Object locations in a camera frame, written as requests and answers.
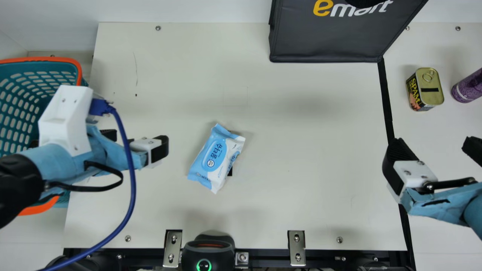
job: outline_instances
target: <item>white table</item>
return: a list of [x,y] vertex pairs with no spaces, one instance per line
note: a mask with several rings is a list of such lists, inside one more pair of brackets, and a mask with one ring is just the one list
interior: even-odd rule
[[[106,247],[160,248],[167,229],[183,229],[183,244],[220,230],[240,248],[286,249],[287,230],[305,230],[307,249],[406,249],[381,171],[376,64],[271,63],[266,24],[155,26],[101,23],[97,34],[91,86],[115,101],[128,137],[170,137],[163,164],[137,173],[134,214]],[[246,144],[214,195],[186,176],[216,122]],[[109,234],[129,190],[73,193],[64,247]]]
[[[467,176],[482,181],[482,168],[461,150],[467,136],[482,137],[482,99],[462,104],[450,95],[455,83],[482,67],[481,44],[482,24],[414,23],[385,54],[395,136],[441,181]],[[445,96],[428,112],[410,108],[405,88],[421,67],[439,72]],[[410,217],[410,227],[416,262],[430,259],[433,270],[480,270],[482,242],[472,229],[427,217]]]

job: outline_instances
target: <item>emart logo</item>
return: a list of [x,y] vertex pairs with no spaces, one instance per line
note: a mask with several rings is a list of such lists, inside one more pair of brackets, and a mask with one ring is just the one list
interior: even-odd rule
[[392,0],[387,0],[385,2],[379,3],[376,6],[371,8],[365,9],[358,9],[349,4],[333,4],[332,0],[317,0],[315,3],[315,7],[313,8],[313,13],[316,16],[324,17],[330,15],[330,17],[335,17],[338,13],[338,17],[345,17],[345,14],[348,11],[348,17],[360,16],[365,14],[374,13],[375,11],[378,12],[386,12],[388,5],[392,4]]

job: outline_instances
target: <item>blue cable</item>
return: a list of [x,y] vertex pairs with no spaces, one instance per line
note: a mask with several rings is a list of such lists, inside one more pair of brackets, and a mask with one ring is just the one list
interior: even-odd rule
[[97,251],[99,248],[104,246],[105,244],[109,243],[114,237],[116,237],[117,234],[121,232],[121,230],[125,227],[127,222],[129,222],[129,219],[131,218],[132,212],[134,210],[134,205],[135,205],[135,168],[134,168],[134,162],[132,161],[132,154],[131,150],[129,148],[129,141],[127,140],[127,135],[124,130],[124,126],[122,125],[121,117],[117,113],[116,109],[109,106],[108,107],[108,112],[114,115],[117,126],[119,127],[119,132],[120,136],[122,137],[122,143],[124,144],[124,149],[125,149],[125,154],[127,157],[127,166],[129,167],[129,174],[131,176],[131,201],[129,202],[129,209],[127,209],[127,213],[125,214],[124,220],[120,223],[120,225],[117,226],[117,228],[109,235],[107,236],[104,240],[100,241],[98,244],[95,246],[91,247],[90,249],[81,252],[71,258],[69,258],[66,261],[63,261],[61,263],[58,263],[56,265],[52,265],[50,267],[46,267],[40,271],[54,271],[58,270],[60,268],[66,267],[80,259],[84,259],[87,257],[87,255],[92,254],[93,252]]

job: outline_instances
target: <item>blue and white package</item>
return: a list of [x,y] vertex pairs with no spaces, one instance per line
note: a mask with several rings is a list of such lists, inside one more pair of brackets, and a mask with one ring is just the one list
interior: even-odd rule
[[216,194],[224,185],[226,176],[242,151],[245,138],[235,135],[216,124],[201,152],[192,163],[187,178],[198,181]]

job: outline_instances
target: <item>purple bottle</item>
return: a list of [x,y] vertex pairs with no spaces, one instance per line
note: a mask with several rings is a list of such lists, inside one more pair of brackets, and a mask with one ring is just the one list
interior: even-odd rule
[[452,87],[452,97],[461,103],[469,103],[482,96],[482,68]]

